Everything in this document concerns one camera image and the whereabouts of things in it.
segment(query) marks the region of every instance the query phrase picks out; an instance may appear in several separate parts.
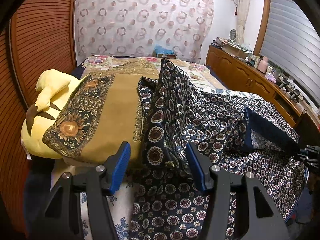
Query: sheer curtain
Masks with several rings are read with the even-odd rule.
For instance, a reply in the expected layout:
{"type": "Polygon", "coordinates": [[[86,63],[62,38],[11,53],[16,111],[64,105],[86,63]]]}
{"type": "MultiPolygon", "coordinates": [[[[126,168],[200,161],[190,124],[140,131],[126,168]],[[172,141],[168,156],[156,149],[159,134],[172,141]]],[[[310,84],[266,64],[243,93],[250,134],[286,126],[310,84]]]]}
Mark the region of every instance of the sheer curtain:
{"type": "Polygon", "coordinates": [[[250,0],[238,0],[236,41],[239,44],[244,42],[244,27],[248,17],[249,5],[250,0]]]}
{"type": "Polygon", "coordinates": [[[146,57],[158,44],[199,62],[213,14],[213,0],[76,0],[77,57],[146,57]]]}

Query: white wall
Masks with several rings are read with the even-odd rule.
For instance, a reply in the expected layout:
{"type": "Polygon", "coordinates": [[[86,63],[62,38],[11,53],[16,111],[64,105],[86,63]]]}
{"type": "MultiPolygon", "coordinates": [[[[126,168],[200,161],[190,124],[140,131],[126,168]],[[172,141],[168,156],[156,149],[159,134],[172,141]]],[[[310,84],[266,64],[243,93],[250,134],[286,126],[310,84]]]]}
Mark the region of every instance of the white wall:
{"type": "Polygon", "coordinates": [[[244,30],[244,44],[250,49],[254,49],[258,38],[264,0],[250,0],[249,13],[244,30]]]}
{"type": "Polygon", "coordinates": [[[204,64],[207,57],[209,45],[212,40],[217,37],[229,38],[230,31],[236,29],[236,5],[233,0],[213,0],[214,3],[214,17],[211,29],[204,39],[201,47],[201,64],[204,64]]]}

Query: cardboard box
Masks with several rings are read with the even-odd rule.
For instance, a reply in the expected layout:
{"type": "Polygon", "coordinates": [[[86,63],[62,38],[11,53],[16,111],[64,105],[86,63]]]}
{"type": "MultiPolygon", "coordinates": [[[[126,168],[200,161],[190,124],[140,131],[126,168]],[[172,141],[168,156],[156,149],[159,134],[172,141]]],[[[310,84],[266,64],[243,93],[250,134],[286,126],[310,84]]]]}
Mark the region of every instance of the cardboard box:
{"type": "Polygon", "coordinates": [[[240,49],[237,49],[237,48],[235,48],[235,47],[232,47],[232,46],[230,46],[229,44],[224,44],[223,47],[224,47],[224,51],[225,51],[226,53],[231,54],[231,55],[235,55],[235,56],[237,56],[237,57],[239,57],[239,58],[245,59],[246,57],[249,56],[248,53],[245,53],[245,52],[243,52],[243,51],[240,50],[240,49]]]}
{"type": "Polygon", "coordinates": [[[161,54],[161,53],[156,54],[155,51],[153,51],[152,56],[153,57],[163,57],[163,58],[176,58],[177,57],[177,55],[161,54]]]}

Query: pink thermos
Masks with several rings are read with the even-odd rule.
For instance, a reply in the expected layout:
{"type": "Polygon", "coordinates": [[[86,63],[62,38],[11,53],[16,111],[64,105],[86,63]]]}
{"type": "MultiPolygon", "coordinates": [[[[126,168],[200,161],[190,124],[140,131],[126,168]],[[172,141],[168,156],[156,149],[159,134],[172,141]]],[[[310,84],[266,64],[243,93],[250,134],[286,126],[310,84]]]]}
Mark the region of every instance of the pink thermos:
{"type": "Polygon", "coordinates": [[[262,73],[266,73],[268,65],[269,65],[268,64],[268,58],[267,57],[263,57],[263,59],[259,63],[258,70],[260,70],[262,73]]]}

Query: metal screw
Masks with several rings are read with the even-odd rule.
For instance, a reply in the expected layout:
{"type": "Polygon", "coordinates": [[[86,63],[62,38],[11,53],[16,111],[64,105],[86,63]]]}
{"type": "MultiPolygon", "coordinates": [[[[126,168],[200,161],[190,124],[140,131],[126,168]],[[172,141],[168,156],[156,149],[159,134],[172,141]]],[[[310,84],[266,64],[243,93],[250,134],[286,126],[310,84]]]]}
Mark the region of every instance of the metal screw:
{"type": "Polygon", "coordinates": [[[98,171],[98,172],[104,171],[104,169],[105,169],[105,167],[103,165],[98,165],[96,167],[96,171],[98,171]]]}
{"type": "Polygon", "coordinates": [[[245,174],[249,179],[253,179],[254,178],[254,174],[253,172],[249,171],[245,174]]]}
{"type": "Polygon", "coordinates": [[[71,173],[70,173],[70,172],[65,172],[65,173],[62,174],[62,177],[63,177],[64,179],[69,179],[70,176],[71,176],[71,173]]]}
{"type": "Polygon", "coordinates": [[[213,166],[211,166],[211,170],[215,171],[215,172],[218,172],[218,171],[221,170],[221,168],[218,165],[213,165],[213,166]]]}

